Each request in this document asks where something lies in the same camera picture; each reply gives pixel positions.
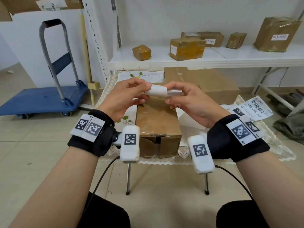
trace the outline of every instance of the trolley wheel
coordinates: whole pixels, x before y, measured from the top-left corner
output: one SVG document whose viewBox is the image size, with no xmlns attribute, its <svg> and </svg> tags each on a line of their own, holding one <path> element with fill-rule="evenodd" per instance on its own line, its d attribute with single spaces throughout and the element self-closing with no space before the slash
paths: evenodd
<svg viewBox="0 0 304 228">
<path fill-rule="evenodd" d="M 18 114 L 17 116 L 21 119 L 29 119 L 32 115 L 31 114 Z"/>
<path fill-rule="evenodd" d="M 60 112 L 63 116 L 69 117 L 72 115 L 72 111 L 67 111 L 67 112 Z"/>
</svg>

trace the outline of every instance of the trolley handle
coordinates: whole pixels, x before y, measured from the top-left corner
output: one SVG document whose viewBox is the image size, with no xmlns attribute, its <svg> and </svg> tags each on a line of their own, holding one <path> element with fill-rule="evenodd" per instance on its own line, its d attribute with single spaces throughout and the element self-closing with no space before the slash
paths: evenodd
<svg viewBox="0 0 304 228">
<path fill-rule="evenodd" d="M 60 19 L 52 19 L 52 20 L 44 21 L 43 23 L 45 24 L 45 28 L 49 28 L 49 27 L 52 27 L 52 26 L 61 25 L 61 20 Z"/>
</svg>

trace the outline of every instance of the forearm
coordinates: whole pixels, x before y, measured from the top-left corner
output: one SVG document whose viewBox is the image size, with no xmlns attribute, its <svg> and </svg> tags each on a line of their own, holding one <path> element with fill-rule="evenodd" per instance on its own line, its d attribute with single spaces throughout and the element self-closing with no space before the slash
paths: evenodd
<svg viewBox="0 0 304 228">
<path fill-rule="evenodd" d="M 76 227 L 97 162 L 97 156 L 69 147 L 9 228 Z"/>
<path fill-rule="evenodd" d="M 270 152 L 237 162 L 270 228 L 304 227 L 304 182 Z"/>
</svg>

